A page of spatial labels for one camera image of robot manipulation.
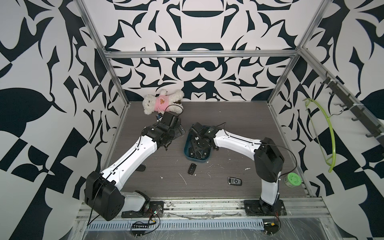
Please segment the silver black BMW key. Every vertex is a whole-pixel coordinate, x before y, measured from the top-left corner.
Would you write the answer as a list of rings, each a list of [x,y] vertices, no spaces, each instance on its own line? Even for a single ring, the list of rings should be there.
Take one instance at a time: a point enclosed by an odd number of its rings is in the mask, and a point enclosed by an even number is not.
[[[241,179],[228,177],[228,184],[231,186],[242,186],[243,182]]]

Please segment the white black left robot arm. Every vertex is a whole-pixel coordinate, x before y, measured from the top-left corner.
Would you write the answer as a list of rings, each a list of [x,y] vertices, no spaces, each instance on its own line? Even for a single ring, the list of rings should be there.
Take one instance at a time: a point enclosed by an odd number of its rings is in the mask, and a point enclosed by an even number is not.
[[[153,125],[144,128],[139,139],[115,163],[86,179],[85,203],[106,221],[122,212],[146,213],[150,198],[140,191],[123,195],[121,190],[145,159],[159,148],[168,148],[185,129],[179,116],[166,112]]]

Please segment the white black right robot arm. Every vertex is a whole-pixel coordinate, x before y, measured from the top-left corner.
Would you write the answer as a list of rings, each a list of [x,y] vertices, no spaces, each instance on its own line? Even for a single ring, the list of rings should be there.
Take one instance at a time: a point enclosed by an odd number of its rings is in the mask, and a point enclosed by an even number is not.
[[[211,149],[225,148],[242,154],[255,162],[257,175],[262,180],[261,204],[273,206],[279,198],[279,180],[284,157],[270,138],[249,139],[227,132],[217,126],[195,123],[189,130],[188,156],[203,160]]]

